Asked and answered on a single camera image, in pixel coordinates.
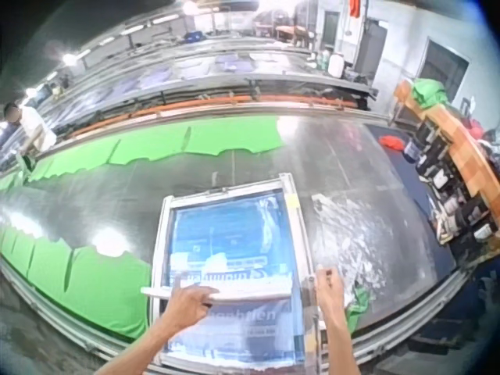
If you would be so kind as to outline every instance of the orange strip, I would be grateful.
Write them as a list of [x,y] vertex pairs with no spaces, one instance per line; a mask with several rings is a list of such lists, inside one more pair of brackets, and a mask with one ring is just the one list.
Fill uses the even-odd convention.
[[[322,104],[322,105],[342,105],[344,107],[349,108],[357,108],[357,105],[352,102],[344,102],[339,99],[325,99],[325,98],[309,98],[306,96],[295,96],[295,95],[261,95],[259,96],[259,100],[262,102],[301,102],[308,104]],[[246,102],[254,102],[254,99],[250,95],[239,95],[234,97],[224,97],[224,98],[209,98],[209,99],[196,99],[196,100],[188,100],[186,102],[178,102],[167,105],[158,105],[156,107],[142,109],[137,112],[128,113],[126,115],[120,115],[116,117],[112,117],[111,119],[99,121],[98,123],[94,123],[89,127],[85,127],[84,129],[77,130],[73,132],[70,136],[76,137],[77,135],[88,133],[89,131],[93,131],[96,129],[100,129],[107,125],[111,125],[112,123],[118,123],[120,121],[133,119],[136,117],[147,116],[154,113],[159,113],[162,111],[171,111],[174,109],[182,109],[188,107],[196,107],[200,105],[214,105],[214,104],[238,104],[238,103],[246,103]]]

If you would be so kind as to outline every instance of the white wall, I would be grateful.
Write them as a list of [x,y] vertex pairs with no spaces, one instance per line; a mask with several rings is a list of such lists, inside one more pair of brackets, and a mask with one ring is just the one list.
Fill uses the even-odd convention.
[[[373,86],[380,90],[377,100],[370,103],[373,110],[387,113],[394,108],[392,93],[396,85],[419,73],[430,38],[469,61],[462,86],[452,104],[459,107],[463,98],[474,95],[477,107],[473,117],[485,129],[500,123],[498,46],[474,7],[463,10],[464,20],[455,20],[397,2],[370,0],[369,4],[368,17],[388,23],[387,39],[373,82]],[[342,12],[335,49],[342,51],[346,61],[352,63],[359,43],[361,18],[354,22],[352,19],[350,23],[345,21],[348,19],[348,0],[320,0],[316,28],[320,34],[323,33],[326,10]],[[352,35],[346,36],[345,30],[350,30]]]

